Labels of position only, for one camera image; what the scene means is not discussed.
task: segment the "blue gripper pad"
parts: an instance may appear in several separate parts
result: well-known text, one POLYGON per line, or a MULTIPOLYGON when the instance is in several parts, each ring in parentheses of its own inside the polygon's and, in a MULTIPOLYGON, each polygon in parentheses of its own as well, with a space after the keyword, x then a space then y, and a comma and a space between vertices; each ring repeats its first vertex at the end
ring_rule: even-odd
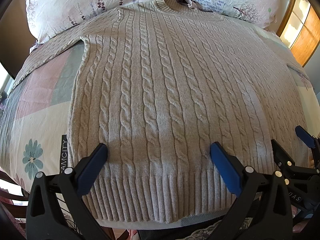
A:
POLYGON ((296 135, 310 148, 316 147, 313 137, 300 125, 296 127, 296 135))
POLYGON ((108 148, 104 144, 99 144, 89 157, 81 159, 83 163, 89 160, 77 177, 77 195, 83 196, 90 192, 97 176, 108 158, 108 148))
POLYGON ((211 145, 210 155, 228 190, 239 197, 242 192, 242 178, 229 161, 228 153, 219 143, 215 142, 211 145))

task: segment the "person's hand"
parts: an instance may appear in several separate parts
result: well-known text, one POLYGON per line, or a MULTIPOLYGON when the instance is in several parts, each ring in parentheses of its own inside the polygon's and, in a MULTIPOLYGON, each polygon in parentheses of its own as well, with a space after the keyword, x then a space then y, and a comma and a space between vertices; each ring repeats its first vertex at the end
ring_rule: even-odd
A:
MULTIPOLYGON (((292 217, 294 218, 298 213, 298 209, 292 205, 291 205, 291 209, 292 209, 292 217)), ((292 229, 293 233, 300 233, 308 222, 309 220, 303 220, 300 223, 296 224, 292 229)))

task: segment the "sweater collar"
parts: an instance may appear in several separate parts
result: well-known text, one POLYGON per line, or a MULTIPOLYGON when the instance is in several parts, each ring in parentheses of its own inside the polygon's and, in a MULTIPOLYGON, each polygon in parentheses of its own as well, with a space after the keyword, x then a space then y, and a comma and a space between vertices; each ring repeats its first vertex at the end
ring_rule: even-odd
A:
POLYGON ((224 16, 216 12, 203 12, 200 10, 190 9, 187 6, 183 6, 174 0, 154 0, 153 5, 158 11, 167 14, 185 15, 188 17, 194 17, 196 19, 202 18, 209 21, 221 21, 224 16))

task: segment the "beige cable knit sweater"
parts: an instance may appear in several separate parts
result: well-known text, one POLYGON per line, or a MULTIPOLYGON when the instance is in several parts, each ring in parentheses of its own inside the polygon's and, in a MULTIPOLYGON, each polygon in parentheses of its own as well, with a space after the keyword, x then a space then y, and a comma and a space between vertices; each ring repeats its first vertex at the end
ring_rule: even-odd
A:
POLYGON ((109 160, 84 201, 96 218, 169 223, 233 201, 209 157, 215 141, 259 172, 271 139, 306 165, 306 127, 287 63, 254 32, 172 0, 106 12, 51 39, 17 80, 79 39, 83 62, 68 124, 72 165, 105 143, 109 160))

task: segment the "metal bolt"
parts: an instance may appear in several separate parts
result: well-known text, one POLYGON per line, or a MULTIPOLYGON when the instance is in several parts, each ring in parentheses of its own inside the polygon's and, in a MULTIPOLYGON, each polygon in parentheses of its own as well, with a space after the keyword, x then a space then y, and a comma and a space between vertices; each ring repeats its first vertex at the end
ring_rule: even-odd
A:
POLYGON ((280 171, 276 171, 275 174, 276 174, 276 176, 279 177, 279 178, 282 177, 282 173, 281 173, 280 171))
POLYGON ((36 174, 36 177, 39 179, 39 178, 41 178, 43 176, 43 172, 38 172, 37 174, 36 174))
POLYGON ((246 166, 245 171, 247 173, 253 173, 254 172, 254 168, 252 168, 251 166, 246 166))
POLYGON ((65 174, 71 174, 73 172, 73 168, 71 168, 71 167, 68 167, 68 168, 66 168, 65 170, 64 170, 64 173, 65 174))

